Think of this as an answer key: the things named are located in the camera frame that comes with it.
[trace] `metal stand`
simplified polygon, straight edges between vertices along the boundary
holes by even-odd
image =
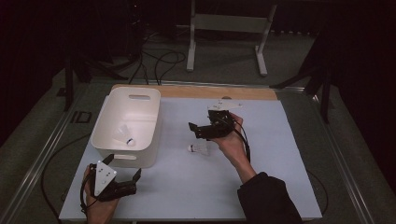
[[[187,71],[194,70],[195,60],[195,29],[249,32],[262,34],[262,41],[255,47],[257,64],[259,65],[260,75],[267,76],[267,68],[262,56],[262,50],[270,32],[273,17],[276,12],[276,5],[272,5],[267,18],[235,17],[224,15],[208,15],[195,13],[195,0],[191,0],[191,26],[190,26],[190,47],[187,59]]]

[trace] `white table surface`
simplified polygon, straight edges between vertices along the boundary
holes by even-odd
[[[280,101],[230,101],[242,105],[230,111],[244,119],[253,168],[286,182],[289,195],[303,219],[320,218],[315,194]],[[161,99],[163,123],[157,160],[152,167],[142,170],[137,193],[120,200],[114,219],[245,219],[236,194],[241,181],[216,145],[209,144],[209,156],[187,150],[187,146],[196,141],[188,122],[208,125],[207,107],[217,102],[214,99]],[[81,158],[60,219],[85,219],[79,206],[83,173],[88,164],[102,159],[90,142]],[[135,168],[113,169],[118,172],[118,182],[130,180],[136,172]]]

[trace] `hand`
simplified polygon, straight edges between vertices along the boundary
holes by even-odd
[[[84,173],[84,178],[90,173],[90,166]],[[120,199],[115,199],[110,202],[99,202],[91,196],[90,181],[84,186],[84,190],[87,193],[86,204],[89,206],[87,209],[87,221],[89,224],[105,224],[110,222],[113,218],[114,211],[117,208]]]
[[[230,113],[235,120],[235,129],[241,133],[243,119]],[[231,162],[241,178],[242,183],[246,183],[251,177],[256,175],[253,167],[248,161],[244,142],[236,132],[231,132],[225,137],[211,139],[219,145],[219,149]]]

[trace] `black sleeve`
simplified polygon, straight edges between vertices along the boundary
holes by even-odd
[[[259,173],[238,190],[248,223],[303,223],[286,190],[285,182]]]

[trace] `white plastic bin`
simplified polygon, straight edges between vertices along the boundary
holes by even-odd
[[[161,94],[150,88],[118,87],[110,92],[96,121],[92,145],[111,166],[147,168],[154,164],[161,128]]]

